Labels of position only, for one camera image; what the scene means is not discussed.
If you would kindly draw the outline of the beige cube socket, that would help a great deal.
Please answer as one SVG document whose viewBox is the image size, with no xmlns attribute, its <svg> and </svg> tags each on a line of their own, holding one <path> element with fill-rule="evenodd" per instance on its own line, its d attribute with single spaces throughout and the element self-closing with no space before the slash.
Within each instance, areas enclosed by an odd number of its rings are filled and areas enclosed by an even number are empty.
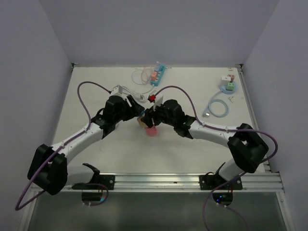
<svg viewBox="0 0 308 231">
<path fill-rule="evenodd" d="M 137 118 L 137 122 L 138 122 L 138 124 L 139 124 L 142 128 L 147 128 L 147 127 L 148 127 L 144 122 L 142 122 L 141 117 L 138 117 L 138 118 Z"/>
</svg>

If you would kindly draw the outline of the pink square plug adapter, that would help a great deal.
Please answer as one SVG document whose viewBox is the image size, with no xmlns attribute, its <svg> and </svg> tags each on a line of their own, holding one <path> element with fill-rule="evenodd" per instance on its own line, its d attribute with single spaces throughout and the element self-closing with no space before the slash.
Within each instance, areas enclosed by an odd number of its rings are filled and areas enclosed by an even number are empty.
<svg viewBox="0 0 308 231">
<path fill-rule="evenodd" d="M 158 133 L 158 130 L 156 127 L 144 128 L 144 129 L 148 136 L 156 136 Z"/>
</svg>

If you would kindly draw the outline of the light blue round socket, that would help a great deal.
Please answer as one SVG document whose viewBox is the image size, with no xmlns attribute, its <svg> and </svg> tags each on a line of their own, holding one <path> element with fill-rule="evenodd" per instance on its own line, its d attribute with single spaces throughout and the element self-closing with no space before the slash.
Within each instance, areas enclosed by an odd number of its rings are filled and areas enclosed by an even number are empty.
<svg viewBox="0 0 308 231">
<path fill-rule="evenodd" d="M 234 94 L 237 91 L 238 85 L 235 81 L 233 82 L 228 82 L 227 84 L 224 85 L 219 85 L 219 90 L 227 95 Z"/>
</svg>

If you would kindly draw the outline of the white cube charger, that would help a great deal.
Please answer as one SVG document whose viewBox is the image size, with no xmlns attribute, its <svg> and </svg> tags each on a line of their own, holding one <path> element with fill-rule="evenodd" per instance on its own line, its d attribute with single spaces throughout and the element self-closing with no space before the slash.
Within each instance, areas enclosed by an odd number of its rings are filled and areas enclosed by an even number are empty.
<svg viewBox="0 0 308 231">
<path fill-rule="evenodd" d="M 221 77 L 221 82 L 223 84 L 227 84 L 227 83 L 231 82 L 231 77 L 230 76 L 222 76 Z"/>
</svg>

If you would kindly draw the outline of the green cube charger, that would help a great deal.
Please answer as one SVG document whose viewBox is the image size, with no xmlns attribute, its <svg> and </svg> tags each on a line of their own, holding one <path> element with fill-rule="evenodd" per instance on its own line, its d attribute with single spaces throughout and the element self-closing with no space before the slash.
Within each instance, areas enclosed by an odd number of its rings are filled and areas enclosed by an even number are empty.
<svg viewBox="0 0 308 231">
<path fill-rule="evenodd" d="M 234 82 L 229 82 L 227 85 L 226 85 L 226 90 L 227 91 L 233 91 L 236 87 L 236 84 Z"/>
</svg>

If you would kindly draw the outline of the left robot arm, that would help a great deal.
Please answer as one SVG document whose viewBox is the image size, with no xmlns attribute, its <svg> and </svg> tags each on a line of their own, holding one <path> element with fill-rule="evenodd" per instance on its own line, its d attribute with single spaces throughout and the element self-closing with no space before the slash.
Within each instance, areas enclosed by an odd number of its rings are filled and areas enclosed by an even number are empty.
<svg viewBox="0 0 308 231">
<path fill-rule="evenodd" d="M 144 110 L 130 95 L 125 99 L 109 97 L 105 107 L 79 132 L 57 144 L 42 144 L 36 149 L 28 179 L 50 195 L 56 195 L 66 185 L 84 184 L 89 189 L 97 188 L 101 183 L 99 169 L 84 163 L 74 173 L 68 170 L 68 164 L 86 148 L 113 132 L 120 121 L 136 118 Z"/>
</svg>

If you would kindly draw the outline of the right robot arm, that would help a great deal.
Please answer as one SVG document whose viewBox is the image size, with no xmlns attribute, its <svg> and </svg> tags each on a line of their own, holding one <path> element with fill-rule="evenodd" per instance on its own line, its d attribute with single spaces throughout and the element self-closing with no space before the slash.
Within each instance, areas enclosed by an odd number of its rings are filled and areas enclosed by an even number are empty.
<svg viewBox="0 0 308 231">
<path fill-rule="evenodd" d="M 176 100 L 167 100 L 160 106 L 145 110 L 141 121 L 149 128 L 161 123 L 167 124 L 181 137 L 210 141 L 227 147 L 232 159 L 223 163 L 214 175 L 204 179 L 211 187 L 225 189 L 240 174 L 254 173 L 269 150 L 250 125 L 243 123 L 236 128 L 236 132 L 229 132 L 226 128 L 207 128 L 196 117 L 185 114 Z"/>
</svg>

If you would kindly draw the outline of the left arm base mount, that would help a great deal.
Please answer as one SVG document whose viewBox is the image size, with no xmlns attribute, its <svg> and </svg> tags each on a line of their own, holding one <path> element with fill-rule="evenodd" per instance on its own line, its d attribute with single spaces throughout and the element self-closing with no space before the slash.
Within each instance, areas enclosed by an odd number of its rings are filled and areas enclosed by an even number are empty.
<svg viewBox="0 0 308 231">
<path fill-rule="evenodd" d="M 113 190 L 115 185 L 115 175 L 97 175 L 89 183 L 77 183 L 72 186 L 73 190 L 101 190 L 100 185 L 104 185 L 108 190 Z"/>
</svg>

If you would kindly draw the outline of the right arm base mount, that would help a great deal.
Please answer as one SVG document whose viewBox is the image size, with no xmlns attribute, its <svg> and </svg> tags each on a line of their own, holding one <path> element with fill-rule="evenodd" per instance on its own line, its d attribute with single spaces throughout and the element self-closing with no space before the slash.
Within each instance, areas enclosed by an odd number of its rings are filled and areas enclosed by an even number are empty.
<svg viewBox="0 0 308 231">
<path fill-rule="evenodd" d="M 222 177 L 216 174 L 199 175 L 199 184 L 201 190 L 213 190 L 217 186 L 220 186 L 221 184 L 224 184 L 226 182 L 227 182 L 226 180 L 224 180 Z M 243 185 L 241 179 L 235 180 L 219 188 L 219 190 L 231 190 L 231 189 L 242 190 Z"/>
</svg>

